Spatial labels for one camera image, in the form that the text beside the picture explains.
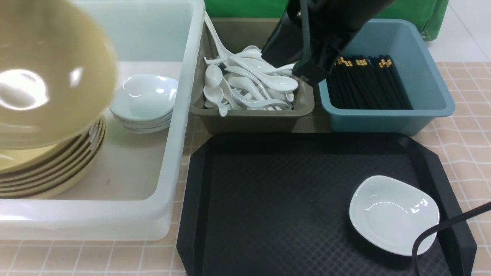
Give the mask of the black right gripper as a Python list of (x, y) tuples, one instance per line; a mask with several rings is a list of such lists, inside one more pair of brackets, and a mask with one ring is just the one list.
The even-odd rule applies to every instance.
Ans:
[(293, 75), (310, 85), (324, 80), (362, 22), (333, 13), (286, 11), (262, 48), (261, 57), (279, 68), (293, 64)]

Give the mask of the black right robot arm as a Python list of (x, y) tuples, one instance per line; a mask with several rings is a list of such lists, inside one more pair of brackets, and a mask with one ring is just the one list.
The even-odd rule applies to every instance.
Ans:
[(277, 68), (294, 63), (294, 76), (317, 85), (365, 23), (391, 4), (391, 0), (290, 0), (262, 48), (262, 58)]

